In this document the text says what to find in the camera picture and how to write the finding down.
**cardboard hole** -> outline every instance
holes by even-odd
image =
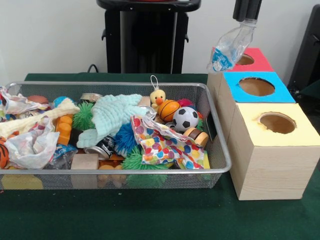
[[[259,77],[244,78],[239,85],[247,94],[258,97],[268,96],[275,92],[275,87],[270,82]]]
[[[247,55],[247,54],[243,54],[242,57],[240,58],[240,60],[236,63],[238,65],[251,65],[255,62],[255,60]]]
[[[296,128],[296,123],[293,119],[278,112],[264,114],[260,118],[260,123],[274,133],[280,134],[289,134]]]

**hanging loop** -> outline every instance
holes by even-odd
[[[154,85],[154,83],[153,83],[153,81],[152,81],[152,78],[153,78],[153,77],[154,77],[155,80],[156,80],[156,86]],[[151,76],[150,76],[150,81],[151,81],[151,84],[152,84],[154,90],[158,90],[158,89],[159,89],[159,87],[158,87],[158,85],[159,85],[159,83],[158,83],[158,78],[157,78],[155,75],[151,75]]]

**bottle label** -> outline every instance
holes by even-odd
[[[229,61],[219,49],[215,48],[212,57],[212,68],[215,72],[222,72],[232,68],[232,63]]]

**green spiky ball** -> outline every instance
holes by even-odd
[[[166,170],[165,165],[148,165],[142,164],[142,153],[136,146],[133,148],[131,154],[129,154],[122,163],[122,169],[124,170]],[[161,188],[167,180],[166,174],[148,174],[139,175],[131,174],[127,177],[126,182],[131,188]]]
[[[91,112],[93,106],[93,103],[88,102],[78,104],[80,111],[73,115],[72,127],[74,129],[85,131],[95,128],[95,124],[92,122],[93,114]]]
[[[201,118],[199,118],[199,122],[196,128],[199,129],[200,131],[204,130],[204,121]]]

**black stand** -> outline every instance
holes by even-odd
[[[313,7],[288,87],[299,91],[320,80],[320,4]]]
[[[102,39],[108,73],[181,73],[188,42],[186,12],[197,10],[201,0],[96,2],[106,9]]]

